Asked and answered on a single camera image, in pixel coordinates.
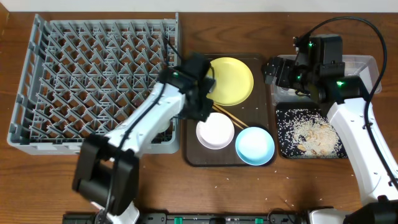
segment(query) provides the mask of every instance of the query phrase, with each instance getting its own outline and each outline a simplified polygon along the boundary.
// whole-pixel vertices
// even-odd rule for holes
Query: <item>dish rack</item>
[[[89,134],[106,134],[153,89],[179,47],[175,19],[50,21],[35,15],[7,141],[29,154],[75,154]],[[180,147],[178,119],[147,153]]]

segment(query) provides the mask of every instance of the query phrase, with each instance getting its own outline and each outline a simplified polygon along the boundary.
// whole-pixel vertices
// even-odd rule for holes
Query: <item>wooden table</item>
[[[163,19],[173,13],[40,13],[55,19]],[[260,53],[265,58],[294,54],[292,37],[343,14],[181,13],[184,55]],[[389,61],[382,93],[373,101],[379,127],[398,156],[398,14],[357,14],[375,23],[387,42]],[[60,223],[66,211],[93,211],[71,190],[77,156],[30,156],[8,146],[9,121],[24,63],[34,13],[10,14],[0,43],[0,223]],[[380,43],[373,31],[355,21],[339,21],[317,33],[343,36],[344,54],[373,55],[381,66]],[[182,151],[145,155],[141,160],[139,208],[170,213],[267,213],[272,208],[303,210],[331,205],[361,206],[348,160],[286,160],[269,167],[188,166]]]

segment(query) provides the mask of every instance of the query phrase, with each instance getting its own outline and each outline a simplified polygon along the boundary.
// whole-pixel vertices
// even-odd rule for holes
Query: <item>white backdrop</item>
[[[0,0],[8,11],[398,12],[398,0]]]

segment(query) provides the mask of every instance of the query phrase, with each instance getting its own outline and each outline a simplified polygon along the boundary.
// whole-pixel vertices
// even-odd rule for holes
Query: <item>chopstick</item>
[[[237,127],[239,127],[240,129],[244,129],[244,128],[242,128],[242,126],[245,126],[245,127],[249,127],[247,124],[245,124],[243,121],[241,121],[240,119],[238,119],[237,117],[235,117],[235,116],[233,116],[230,112],[228,112],[228,111],[226,111],[224,108],[222,108],[222,107],[220,107],[220,106],[218,106],[218,105],[216,105],[216,104],[214,104],[213,106],[212,106],[212,108],[215,110],[215,111],[217,111],[217,112],[220,112],[220,113],[224,113],[224,114],[226,114],[226,115],[228,115],[230,118],[231,118],[231,121],[232,121],[232,123],[233,124],[235,124]]]

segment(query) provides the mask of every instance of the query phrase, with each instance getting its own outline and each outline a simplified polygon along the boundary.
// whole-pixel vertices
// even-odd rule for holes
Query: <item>blue plate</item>
[[[245,163],[259,166],[272,159],[275,143],[272,136],[262,128],[246,128],[235,142],[236,153]]]

